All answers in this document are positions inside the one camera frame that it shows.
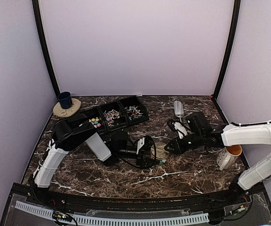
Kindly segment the white round lid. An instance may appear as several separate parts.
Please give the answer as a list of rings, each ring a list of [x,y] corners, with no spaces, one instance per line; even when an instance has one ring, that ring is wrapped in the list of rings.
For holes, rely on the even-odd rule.
[[[169,152],[165,151],[165,146],[166,144],[159,142],[155,144],[156,146],[156,159],[157,160],[163,160],[166,159],[169,156]],[[155,151],[154,151],[154,146],[151,147],[151,157],[154,159],[155,158]]]

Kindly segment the metal candy scoop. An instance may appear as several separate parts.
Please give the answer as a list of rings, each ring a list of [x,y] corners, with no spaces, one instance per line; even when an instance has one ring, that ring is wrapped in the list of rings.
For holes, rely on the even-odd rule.
[[[182,118],[184,117],[183,104],[180,101],[174,101],[174,113],[177,118],[179,118],[180,122],[182,122]]]

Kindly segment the black three-compartment candy tray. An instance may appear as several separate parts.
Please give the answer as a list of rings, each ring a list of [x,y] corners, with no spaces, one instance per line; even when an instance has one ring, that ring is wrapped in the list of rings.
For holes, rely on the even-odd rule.
[[[147,108],[136,96],[82,110],[99,135],[149,120]]]

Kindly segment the clear plastic cup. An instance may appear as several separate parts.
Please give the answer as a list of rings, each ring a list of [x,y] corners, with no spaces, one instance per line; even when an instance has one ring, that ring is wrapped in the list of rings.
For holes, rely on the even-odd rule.
[[[161,159],[161,160],[156,160],[156,164],[157,165],[163,165],[163,164],[165,164],[167,162],[167,159]]]

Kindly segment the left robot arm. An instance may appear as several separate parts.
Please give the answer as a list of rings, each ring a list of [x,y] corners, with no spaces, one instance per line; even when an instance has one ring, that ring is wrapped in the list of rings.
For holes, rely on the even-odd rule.
[[[146,158],[145,152],[156,150],[156,145],[150,136],[144,136],[133,142],[128,133],[116,131],[109,141],[103,141],[98,130],[89,122],[84,114],[79,114],[57,122],[53,128],[48,147],[39,160],[37,169],[30,176],[29,184],[35,186],[33,198],[41,205],[51,202],[48,189],[52,177],[58,166],[69,152],[82,144],[86,144],[94,155],[105,166],[112,166],[119,160],[127,162],[135,159],[136,163],[129,163],[138,169],[149,169],[157,164],[156,158]]]

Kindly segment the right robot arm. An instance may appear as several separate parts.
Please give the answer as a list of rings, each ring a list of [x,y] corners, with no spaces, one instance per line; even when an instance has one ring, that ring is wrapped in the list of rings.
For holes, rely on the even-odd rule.
[[[167,152],[183,154],[201,146],[229,148],[233,146],[271,146],[271,120],[249,124],[220,124],[212,126],[202,112],[188,115],[186,123],[170,119],[167,125],[177,137],[165,146]],[[243,192],[271,177],[271,152],[254,166],[239,173],[225,193],[229,204],[236,204]]]

